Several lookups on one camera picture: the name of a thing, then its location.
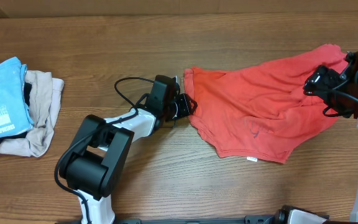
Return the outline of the red t-shirt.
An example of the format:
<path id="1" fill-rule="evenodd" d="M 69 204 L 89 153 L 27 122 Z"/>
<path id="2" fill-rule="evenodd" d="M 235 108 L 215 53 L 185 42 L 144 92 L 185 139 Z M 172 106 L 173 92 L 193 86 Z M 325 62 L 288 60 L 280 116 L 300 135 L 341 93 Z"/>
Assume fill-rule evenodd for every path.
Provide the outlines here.
<path id="1" fill-rule="evenodd" d="M 303 142 L 330 128 L 325 104 L 306 96 L 306 79 L 320 65 L 341 72 L 347 65 L 338 45 L 241 70 L 188 68 L 185 92 L 197 102 L 190 116 L 202 140 L 219 157 L 254 157 L 285 163 Z"/>

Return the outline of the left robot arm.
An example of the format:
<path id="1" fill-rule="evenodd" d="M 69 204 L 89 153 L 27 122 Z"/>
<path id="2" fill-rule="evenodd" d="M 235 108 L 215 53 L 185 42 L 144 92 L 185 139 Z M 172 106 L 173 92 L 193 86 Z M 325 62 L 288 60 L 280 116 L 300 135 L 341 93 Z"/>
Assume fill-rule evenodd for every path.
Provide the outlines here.
<path id="1" fill-rule="evenodd" d="M 131 144 L 152 135 L 166 121 L 193 114 L 197 103 L 186 93 L 146 93 L 131 106 L 117 118 L 88 115 L 55 166 L 57 185 L 79 200 L 82 217 L 78 223 L 114 223 L 111 193 Z"/>

